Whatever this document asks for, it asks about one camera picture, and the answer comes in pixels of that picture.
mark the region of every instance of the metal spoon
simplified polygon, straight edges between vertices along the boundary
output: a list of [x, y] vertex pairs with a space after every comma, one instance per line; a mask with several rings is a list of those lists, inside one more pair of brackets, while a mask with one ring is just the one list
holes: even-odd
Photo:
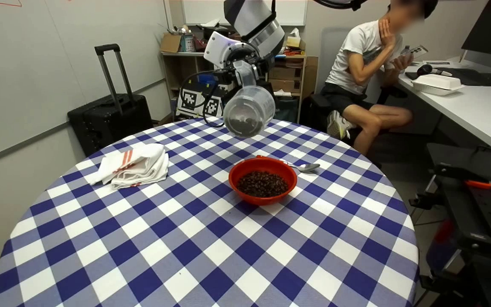
[[289, 165], [290, 167], [294, 167], [294, 168], [298, 169], [298, 171], [300, 171], [301, 173], [309, 173], [310, 171], [313, 171], [314, 169], [317, 169], [318, 167], [320, 167], [320, 165], [317, 164], [317, 163], [296, 166], [293, 163], [287, 162], [287, 161], [285, 161], [283, 159], [280, 159], [280, 161], [282, 161], [283, 163]]

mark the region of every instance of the white t-shirt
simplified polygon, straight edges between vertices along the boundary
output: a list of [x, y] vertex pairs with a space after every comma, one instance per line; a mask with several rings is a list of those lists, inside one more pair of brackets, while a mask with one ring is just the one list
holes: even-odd
[[[394, 68], [390, 61], [399, 57], [402, 45], [403, 37], [401, 37], [401, 35], [396, 35], [396, 44], [395, 49], [393, 49], [393, 54], [384, 64], [384, 67], [387, 70]], [[368, 65], [380, 54], [380, 52], [382, 52], [382, 48], [378, 20], [364, 23], [353, 28], [346, 36], [341, 49], [338, 51], [335, 64], [333, 64], [333, 68], [331, 69], [326, 82], [340, 85], [352, 93], [358, 95], [362, 94], [367, 87], [368, 82], [365, 83], [364, 86], [355, 84], [353, 76], [349, 73], [347, 53], [355, 52], [363, 55], [363, 62], [365, 65]]]

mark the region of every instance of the black shorts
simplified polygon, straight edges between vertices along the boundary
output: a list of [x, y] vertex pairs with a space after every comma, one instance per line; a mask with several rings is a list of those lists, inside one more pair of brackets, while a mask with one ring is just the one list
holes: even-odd
[[363, 101], [367, 96], [365, 94], [357, 95], [350, 91], [345, 90], [343, 87], [325, 82], [325, 86], [321, 89], [321, 95], [329, 101], [333, 110], [338, 111], [340, 114], [344, 112], [349, 105], [356, 104], [363, 109], [370, 110], [373, 106], [372, 103]]

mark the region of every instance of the white sneaker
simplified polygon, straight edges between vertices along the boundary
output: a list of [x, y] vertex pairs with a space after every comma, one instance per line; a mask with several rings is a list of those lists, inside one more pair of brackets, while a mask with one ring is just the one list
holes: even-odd
[[356, 128], [356, 124], [352, 124], [341, 116], [337, 111], [332, 111], [327, 117], [327, 134], [333, 138], [342, 140], [343, 138], [349, 138], [350, 129]]

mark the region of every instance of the orange bowl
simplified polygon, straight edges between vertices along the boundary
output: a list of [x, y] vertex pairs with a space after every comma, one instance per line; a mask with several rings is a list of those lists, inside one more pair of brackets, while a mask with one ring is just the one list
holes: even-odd
[[[289, 188], [284, 194], [274, 197], [254, 197], [240, 192], [237, 188], [238, 180], [252, 171], [267, 171], [271, 174], [279, 175], [287, 183]], [[234, 165], [228, 174], [228, 182], [230, 182], [232, 190], [236, 191], [236, 193], [238, 193], [238, 195], [240, 195], [240, 197], [242, 197], [242, 199], [246, 202], [256, 206], [266, 206], [279, 202], [282, 198], [289, 194], [289, 192], [291, 192], [297, 185], [297, 175], [289, 165], [286, 165], [282, 161], [257, 156], [257, 158], [244, 160], [237, 165]]]

